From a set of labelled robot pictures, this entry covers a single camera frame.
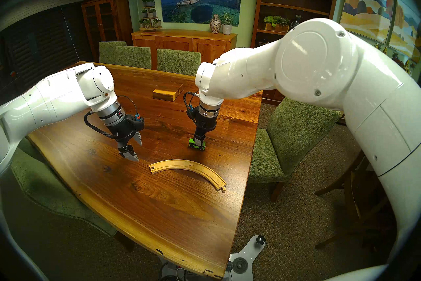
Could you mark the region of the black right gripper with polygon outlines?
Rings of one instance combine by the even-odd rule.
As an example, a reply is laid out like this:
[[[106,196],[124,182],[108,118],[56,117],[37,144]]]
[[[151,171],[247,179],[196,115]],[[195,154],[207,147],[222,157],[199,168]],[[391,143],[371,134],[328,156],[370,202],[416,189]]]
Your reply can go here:
[[[205,135],[207,132],[213,131],[217,124],[217,115],[213,117],[205,117],[203,115],[195,115],[193,121],[196,124],[196,130],[193,138],[194,146],[201,147],[205,145]]]

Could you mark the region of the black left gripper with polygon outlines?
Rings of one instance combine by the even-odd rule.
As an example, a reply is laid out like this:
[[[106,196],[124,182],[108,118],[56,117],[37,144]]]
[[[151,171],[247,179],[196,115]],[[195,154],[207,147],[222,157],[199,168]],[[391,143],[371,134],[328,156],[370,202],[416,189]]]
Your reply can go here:
[[[115,124],[110,125],[110,131],[117,136],[117,148],[123,158],[139,162],[137,154],[128,142],[133,139],[142,146],[140,131],[144,129],[144,125],[144,118],[140,115],[125,115]]]

